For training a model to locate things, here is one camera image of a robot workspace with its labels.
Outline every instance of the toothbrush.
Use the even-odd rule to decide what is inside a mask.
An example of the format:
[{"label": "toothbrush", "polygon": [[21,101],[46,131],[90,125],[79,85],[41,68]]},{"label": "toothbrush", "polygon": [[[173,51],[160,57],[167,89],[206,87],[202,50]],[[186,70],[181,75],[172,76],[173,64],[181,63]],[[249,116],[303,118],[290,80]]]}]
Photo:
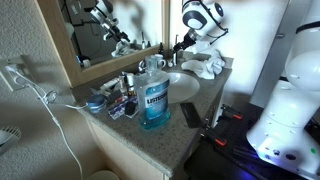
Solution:
[{"label": "toothbrush", "polygon": [[141,36],[142,36],[141,48],[142,48],[142,49],[145,49],[145,48],[146,48],[146,43],[144,42],[144,35],[143,35],[143,31],[141,31]]},{"label": "toothbrush", "polygon": [[[178,43],[178,34],[176,34],[176,39],[175,39],[175,44]],[[176,66],[177,65],[177,53],[173,54],[173,57],[172,57],[172,63],[173,63],[173,66]]]}]

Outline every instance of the bottle cap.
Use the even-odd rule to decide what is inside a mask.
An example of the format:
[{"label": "bottle cap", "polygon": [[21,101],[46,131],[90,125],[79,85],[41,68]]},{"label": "bottle cap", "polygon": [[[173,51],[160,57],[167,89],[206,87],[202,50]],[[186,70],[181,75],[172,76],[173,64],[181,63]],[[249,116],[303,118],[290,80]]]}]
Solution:
[{"label": "bottle cap", "polygon": [[158,58],[154,55],[146,56],[146,72],[152,73],[155,72],[158,68]]},{"label": "bottle cap", "polygon": [[134,74],[133,73],[128,73],[127,74],[127,82],[129,86],[133,86],[134,81]]}]

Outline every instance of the toilet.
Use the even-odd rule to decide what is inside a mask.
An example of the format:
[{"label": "toilet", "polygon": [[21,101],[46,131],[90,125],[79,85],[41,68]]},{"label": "toilet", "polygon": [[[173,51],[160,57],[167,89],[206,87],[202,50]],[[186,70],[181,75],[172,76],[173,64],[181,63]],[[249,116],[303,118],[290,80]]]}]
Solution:
[{"label": "toilet", "polygon": [[91,176],[88,177],[87,180],[120,180],[120,179],[115,173],[111,171],[103,170],[103,171],[98,171],[93,173]]}]

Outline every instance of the bottle label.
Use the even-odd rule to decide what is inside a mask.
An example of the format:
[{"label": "bottle label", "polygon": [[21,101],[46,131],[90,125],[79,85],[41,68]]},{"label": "bottle label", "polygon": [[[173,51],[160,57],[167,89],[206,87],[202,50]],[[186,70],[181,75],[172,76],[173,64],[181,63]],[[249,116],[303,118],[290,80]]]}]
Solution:
[{"label": "bottle label", "polygon": [[146,90],[145,105],[146,119],[155,119],[167,111],[169,80]]}]

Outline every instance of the toiletry items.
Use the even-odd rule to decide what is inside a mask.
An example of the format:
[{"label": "toiletry items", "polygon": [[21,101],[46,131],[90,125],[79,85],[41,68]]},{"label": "toiletry items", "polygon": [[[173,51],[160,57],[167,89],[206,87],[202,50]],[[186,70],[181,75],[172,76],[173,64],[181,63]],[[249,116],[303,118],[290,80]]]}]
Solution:
[{"label": "toiletry items", "polygon": [[163,59],[163,55],[162,54],[155,54],[154,56],[157,57],[157,67],[159,69],[162,69],[162,68],[166,67],[167,61]]},{"label": "toiletry items", "polygon": [[141,31],[141,38],[142,38],[141,49],[145,49],[146,48],[146,42],[144,41],[144,35],[143,35],[142,31]]},{"label": "toiletry items", "polygon": [[128,83],[128,96],[129,97],[134,96],[135,93],[134,93],[134,86],[133,86],[133,83],[134,83],[134,74],[133,73],[127,74],[127,83]]},{"label": "toiletry items", "polygon": [[169,75],[157,68],[158,58],[147,56],[146,72],[135,76],[134,89],[138,97],[139,122],[144,129],[153,129],[170,118],[168,108]]},{"label": "toiletry items", "polygon": [[112,117],[113,120],[118,119],[119,117],[121,117],[122,115],[125,114],[125,109],[126,109],[126,104],[128,102],[132,102],[137,104],[137,97],[133,96],[131,98],[128,98],[120,103],[117,103],[113,106],[111,106],[108,109],[108,114]]},{"label": "toiletry items", "polygon": [[110,89],[112,86],[116,85],[119,82],[119,78],[113,78],[110,81],[104,83],[100,89],[101,90],[107,90]]},{"label": "toiletry items", "polygon": [[82,55],[78,55],[76,56],[78,63],[80,64],[80,67],[90,67],[91,63],[90,63],[90,58],[88,56],[82,56]]},{"label": "toiletry items", "polygon": [[160,46],[159,46],[159,49],[158,49],[158,54],[161,54],[163,56],[164,54],[164,49],[163,49],[163,44],[162,42],[160,42]]},{"label": "toiletry items", "polygon": [[89,107],[91,113],[100,113],[106,108],[106,98],[102,94],[92,95],[87,100],[87,106]]},{"label": "toiletry items", "polygon": [[[176,40],[175,40],[175,44],[177,44],[177,43],[178,43],[178,34],[176,34]],[[177,53],[173,53],[172,63],[173,63],[173,66],[177,65]]]},{"label": "toiletry items", "polygon": [[127,86],[126,83],[124,82],[124,76],[119,76],[119,82],[120,82],[120,91],[122,95],[126,96],[127,95]]}]

